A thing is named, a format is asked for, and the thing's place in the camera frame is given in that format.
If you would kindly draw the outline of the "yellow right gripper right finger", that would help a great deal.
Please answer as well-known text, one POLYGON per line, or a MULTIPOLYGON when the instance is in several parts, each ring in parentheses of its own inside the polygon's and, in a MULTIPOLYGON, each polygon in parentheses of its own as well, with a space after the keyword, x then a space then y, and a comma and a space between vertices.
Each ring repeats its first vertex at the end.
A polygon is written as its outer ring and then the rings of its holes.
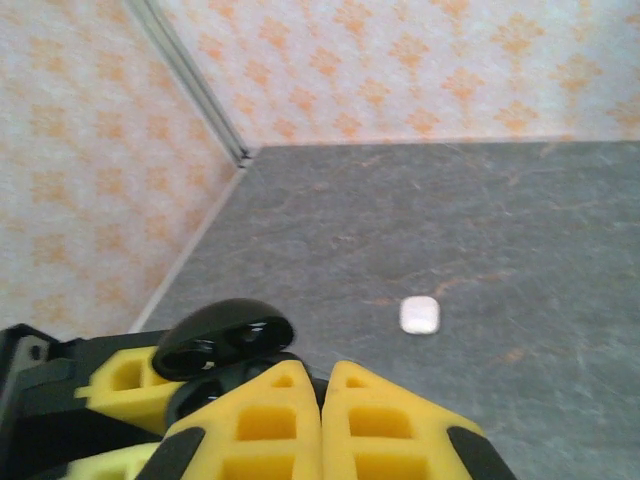
POLYGON ((513 479, 473 421, 349 361, 321 413, 325 479, 513 479))

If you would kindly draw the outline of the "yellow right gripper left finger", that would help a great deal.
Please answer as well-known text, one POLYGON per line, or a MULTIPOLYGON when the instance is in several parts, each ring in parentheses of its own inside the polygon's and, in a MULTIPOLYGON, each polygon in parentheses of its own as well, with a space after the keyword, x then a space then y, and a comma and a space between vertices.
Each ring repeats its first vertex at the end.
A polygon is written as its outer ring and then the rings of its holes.
POLYGON ((322 435, 311 380, 282 361, 174 423, 145 479, 320 479, 322 435))

